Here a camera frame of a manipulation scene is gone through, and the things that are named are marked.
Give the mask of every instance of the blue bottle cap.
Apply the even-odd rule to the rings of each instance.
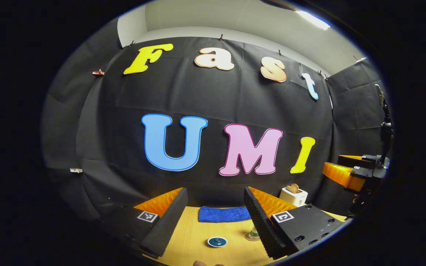
[[[222,237],[212,237],[208,239],[208,244],[215,248],[221,248],[222,246],[226,246],[226,244],[228,244],[228,241]]]

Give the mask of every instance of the yellow letter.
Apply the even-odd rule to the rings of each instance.
[[[159,59],[162,54],[161,50],[153,52],[154,50],[162,49],[164,51],[170,51],[173,48],[173,44],[159,44],[154,45],[152,47],[142,47],[141,49],[139,49],[139,54],[136,56],[131,66],[126,68],[124,74],[132,74],[146,71],[147,59],[149,59],[149,63],[154,63],[155,61],[157,61],[157,59]]]
[[[300,140],[300,144],[302,145],[302,148],[295,166],[290,169],[291,174],[298,174],[305,170],[305,163],[307,162],[308,155],[310,155],[311,147],[315,145],[315,139],[305,137]]]
[[[272,57],[263,57],[261,59],[263,67],[261,67],[261,73],[266,79],[272,79],[277,82],[284,82],[287,80],[287,74],[282,70],[285,69],[282,61],[273,59]]]
[[[231,70],[234,64],[231,63],[231,53],[221,48],[203,48],[200,49],[200,55],[195,57],[195,64],[201,67],[216,67],[221,70]]]

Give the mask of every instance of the white ceiling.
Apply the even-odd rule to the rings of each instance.
[[[205,26],[242,31],[289,47],[330,74],[365,57],[333,28],[322,30],[291,10],[259,0],[156,0],[146,6],[147,31]]]

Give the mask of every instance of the ceiling light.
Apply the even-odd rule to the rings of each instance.
[[[299,15],[301,15],[304,19],[308,20],[309,22],[311,22],[313,25],[326,30],[327,28],[330,27],[330,25],[326,24],[325,22],[323,22],[322,20],[319,20],[316,17],[313,17],[312,15],[310,15],[307,12],[304,11],[296,11]]]

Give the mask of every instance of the letter m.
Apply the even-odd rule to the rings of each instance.
[[[282,131],[275,128],[267,129],[257,146],[254,146],[254,141],[247,126],[230,124],[224,127],[224,131],[230,136],[230,143],[228,145],[226,163],[223,168],[220,168],[220,175],[239,174],[238,158],[241,158],[246,174],[252,171],[259,159],[261,162],[254,169],[256,174],[267,175],[275,172],[275,156],[279,140],[283,136]]]

